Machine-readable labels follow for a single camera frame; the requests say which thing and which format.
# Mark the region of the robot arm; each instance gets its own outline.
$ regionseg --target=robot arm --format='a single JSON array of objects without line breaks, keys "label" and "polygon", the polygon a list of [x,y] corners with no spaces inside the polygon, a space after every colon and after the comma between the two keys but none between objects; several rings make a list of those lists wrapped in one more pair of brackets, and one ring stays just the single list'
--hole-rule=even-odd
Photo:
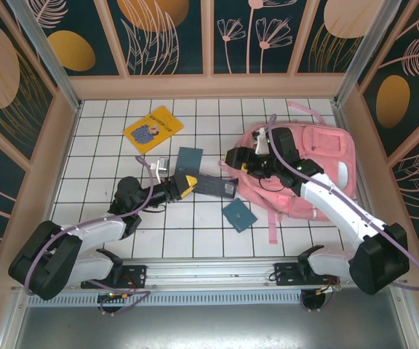
[{"label": "robot arm", "polygon": [[[196,186],[196,178],[177,173],[164,178],[153,187],[153,195],[147,207],[157,207],[185,198]],[[114,200],[108,213],[121,215],[140,207],[146,200],[150,188],[142,189],[134,177],[119,181]],[[132,235],[141,223],[140,216],[104,221],[95,220],[82,228],[72,230],[51,245],[36,265],[30,290],[44,300],[50,300],[67,285],[86,280],[103,280],[116,284],[122,277],[122,260],[102,244],[118,241]],[[9,275],[24,284],[28,270],[43,246],[67,226],[59,226],[51,221],[41,223],[17,254],[9,267]]]},{"label": "robot arm", "polygon": [[[273,139],[266,138],[263,129],[254,132],[256,150],[234,148],[226,154],[226,163],[234,169],[242,169],[255,178],[277,176],[281,184],[321,210],[345,236],[353,247],[352,252],[334,251],[324,246],[314,246],[298,256],[298,266],[304,278],[316,275],[332,275],[353,279],[356,285],[367,294],[374,294],[410,269],[409,260],[390,242],[369,226],[370,222],[383,229],[397,243],[407,249],[405,230],[394,223],[387,225],[373,217],[342,193],[322,168],[310,159],[301,159],[291,131],[288,128],[273,129]],[[284,167],[273,154],[272,143],[282,158],[299,172],[311,179],[334,187],[334,191],[347,201],[314,181],[305,181]],[[368,218],[362,220],[357,212]]]}]

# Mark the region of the white tile floor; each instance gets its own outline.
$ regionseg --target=white tile floor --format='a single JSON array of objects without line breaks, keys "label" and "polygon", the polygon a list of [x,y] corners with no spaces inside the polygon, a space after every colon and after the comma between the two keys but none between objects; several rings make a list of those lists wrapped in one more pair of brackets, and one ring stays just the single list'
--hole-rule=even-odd
[{"label": "white tile floor", "polygon": [[[148,153],[148,162],[170,157],[173,174],[179,147],[203,149],[201,172],[223,175],[218,161],[249,127],[266,123],[272,113],[280,121],[313,123],[313,117],[287,107],[285,99],[208,100],[88,100],[84,103],[68,154],[52,219],[74,224],[104,215],[117,182],[132,175],[148,186],[148,174],[135,161],[138,155],[122,130],[150,111],[165,105],[184,129]],[[292,100],[309,106],[335,126],[329,100]],[[278,244],[269,244],[266,212],[241,198],[258,221],[237,233],[223,218],[229,200],[191,194],[166,205],[162,213],[141,213],[142,223],[127,239],[106,244],[123,258],[131,257],[274,257],[296,256],[313,244],[342,249],[339,230],[330,222],[285,217],[278,223]]]}]

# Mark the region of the yellow book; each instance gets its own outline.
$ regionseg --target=yellow book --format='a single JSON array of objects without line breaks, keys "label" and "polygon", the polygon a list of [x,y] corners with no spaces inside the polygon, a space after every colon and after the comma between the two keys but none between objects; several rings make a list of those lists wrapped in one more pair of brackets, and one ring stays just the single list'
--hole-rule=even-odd
[{"label": "yellow book", "polygon": [[123,133],[141,154],[145,154],[181,129],[180,121],[166,107],[159,107]]}]

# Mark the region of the pink backpack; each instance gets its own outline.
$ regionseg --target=pink backpack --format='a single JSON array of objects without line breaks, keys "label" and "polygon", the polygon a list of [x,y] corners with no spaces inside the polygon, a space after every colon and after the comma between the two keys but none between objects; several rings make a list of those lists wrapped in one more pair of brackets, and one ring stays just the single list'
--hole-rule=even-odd
[{"label": "pink backpack", "polygon": [[[324,123],[321,116],[296,103],[290,106],[308,111]],[[255,149],[255,142],[252,139],[252,132],[265,127],[267,124],[260,124],[249,129],[238,141],[235,147],[247,147]],[[326,173],[331,180],[350,198],[354,197],[356,188],[356,163],[355,146],[349,133],[343,129],[304,123],[276,123],[275,127],[288,127],[292,132],[300,157],[312,159]],[[270,242],[276,241],[276,222],[282,220],[282,215],[302,220],[328,220],[327,217],[312,204],[294,194],[289,188],[282,189],[282,184],[277,177],[260,182],[247,173],[233,169],[220,162],[224,172],[229,173],[231,178],[239,179],[239,194],[268,211],[270,226]]]}]

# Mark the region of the pink strap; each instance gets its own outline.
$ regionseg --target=pink strap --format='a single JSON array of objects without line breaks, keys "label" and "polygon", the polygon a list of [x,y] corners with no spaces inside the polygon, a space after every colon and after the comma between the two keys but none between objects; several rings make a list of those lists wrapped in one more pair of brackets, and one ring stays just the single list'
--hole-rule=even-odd
[{"label": "pink strap", "polygon": [[277,244],[276,215],[268,211],[269,243]]},{"label": "pink strap", "polygon": [[287,105],[289,107],[296,108],[299,111],[304,111],[305,113],[311,114],[312,116],[314,116],[316,118],[316,120],[319,121],[319,123],[321,125],[326,124],[326,121],[324,121],[323,117],[321,115],[319,115],[319,113],[317,111],[314,111],[313,109],[307,108],[304,105],[298,104],[296,102],[287,102]]}]

